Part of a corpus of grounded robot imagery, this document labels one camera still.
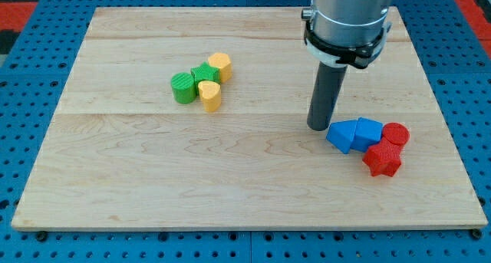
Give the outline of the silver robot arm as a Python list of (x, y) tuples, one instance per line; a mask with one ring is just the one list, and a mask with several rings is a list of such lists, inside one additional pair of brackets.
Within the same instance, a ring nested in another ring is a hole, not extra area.
[(381, 33), (391, 1), (311, 0), (301, 17), (322, 41), (357, 48), (371, 43)]

